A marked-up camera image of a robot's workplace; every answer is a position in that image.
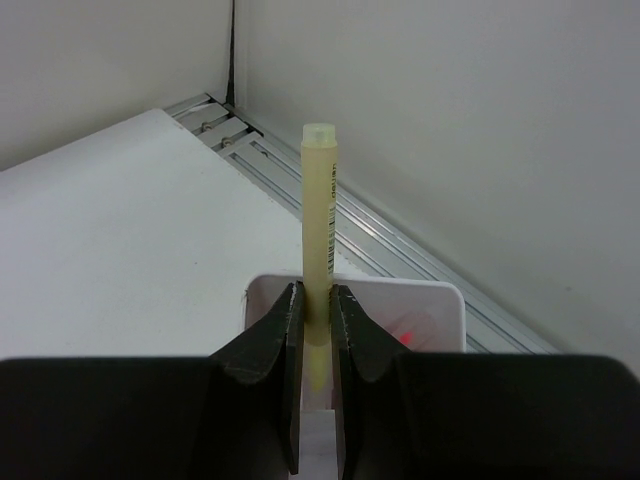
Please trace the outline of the orange highlighter pen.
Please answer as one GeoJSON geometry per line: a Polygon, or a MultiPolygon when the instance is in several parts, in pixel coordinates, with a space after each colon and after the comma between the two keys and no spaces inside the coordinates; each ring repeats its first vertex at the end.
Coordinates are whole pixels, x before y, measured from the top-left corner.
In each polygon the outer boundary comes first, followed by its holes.
{"type": "Polygon", "coordinates": [[[426,311],[391,313],[381,318],[382,327],[405,347],[416,352],[435,351],[439,328],[426,311]]]}

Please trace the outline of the yellow highlighter pen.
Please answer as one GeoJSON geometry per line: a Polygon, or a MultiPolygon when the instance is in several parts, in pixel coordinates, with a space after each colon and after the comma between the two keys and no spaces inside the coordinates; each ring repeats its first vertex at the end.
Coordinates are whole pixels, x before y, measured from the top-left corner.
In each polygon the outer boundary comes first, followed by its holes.
{"type": "Polygon", "coordinates": [[[338,148],[332,124],[302,131],[302,258],[305,342],[311,391],[324,389],[329,374],[331,291],[335,264],[338,148]]]}

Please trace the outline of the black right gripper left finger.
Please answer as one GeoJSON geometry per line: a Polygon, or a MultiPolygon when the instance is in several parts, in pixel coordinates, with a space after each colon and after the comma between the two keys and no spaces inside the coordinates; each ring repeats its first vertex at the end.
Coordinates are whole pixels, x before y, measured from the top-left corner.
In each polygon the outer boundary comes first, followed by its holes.
{"type": "Polygon", "coordinates": [[[304,287],[210,357],[207,473],[290,475],[299,468],[304,287]]]}

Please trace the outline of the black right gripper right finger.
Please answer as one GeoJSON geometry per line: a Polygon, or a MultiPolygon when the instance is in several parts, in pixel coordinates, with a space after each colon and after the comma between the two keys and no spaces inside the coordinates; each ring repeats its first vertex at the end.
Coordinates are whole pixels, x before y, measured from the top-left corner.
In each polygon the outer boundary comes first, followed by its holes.
{"type": "Polygon", "coordinates": [[[331,293],[338,473],[379,475],[393,429],[384,420],[389,372],[400,343],[371,319],[345,285],[331,293]]]}

